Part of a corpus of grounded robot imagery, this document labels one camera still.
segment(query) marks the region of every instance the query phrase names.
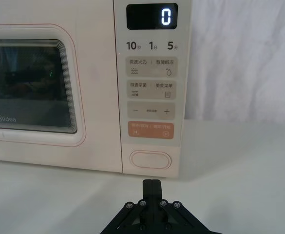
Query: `digital display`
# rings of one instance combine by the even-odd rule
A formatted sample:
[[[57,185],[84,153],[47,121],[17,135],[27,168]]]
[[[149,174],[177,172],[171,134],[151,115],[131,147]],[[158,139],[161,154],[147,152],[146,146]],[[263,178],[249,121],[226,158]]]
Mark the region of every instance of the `digital display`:
[[[130,30],[175,29],[178,22],[176,3],[130,4],[126,9]]]

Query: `white backdrop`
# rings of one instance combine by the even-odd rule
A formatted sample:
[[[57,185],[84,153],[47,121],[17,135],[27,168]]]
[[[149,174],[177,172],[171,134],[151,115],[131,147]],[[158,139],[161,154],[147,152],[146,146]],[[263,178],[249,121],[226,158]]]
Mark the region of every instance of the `white backdrop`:
[[[285,123],[285,0],[193,0],[186,118]]]

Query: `microwave oven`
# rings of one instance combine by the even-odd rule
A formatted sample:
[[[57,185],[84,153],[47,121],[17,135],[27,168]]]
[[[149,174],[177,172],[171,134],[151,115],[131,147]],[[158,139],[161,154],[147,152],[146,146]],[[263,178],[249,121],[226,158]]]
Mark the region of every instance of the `microwave oven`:
[[[191,0],[0,0],[0,160],[178,175]]]

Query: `white table surface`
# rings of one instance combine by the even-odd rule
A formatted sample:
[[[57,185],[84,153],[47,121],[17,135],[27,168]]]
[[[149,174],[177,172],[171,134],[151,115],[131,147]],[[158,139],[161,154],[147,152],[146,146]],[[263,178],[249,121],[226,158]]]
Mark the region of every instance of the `white table surface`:
[[[0,162],[0,234],[98,234],[145,178]],[[187,120],[162,189],[212,231],[285,233],[285,126]]]

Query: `door release button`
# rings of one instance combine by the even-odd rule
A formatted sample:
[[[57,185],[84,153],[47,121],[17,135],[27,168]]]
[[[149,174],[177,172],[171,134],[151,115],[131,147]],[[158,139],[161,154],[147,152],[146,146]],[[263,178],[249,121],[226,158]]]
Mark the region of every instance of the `door release button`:
[[[164,152],[134,151],[130,161],[135,167],[165,170],[171,166],[171,157]]]

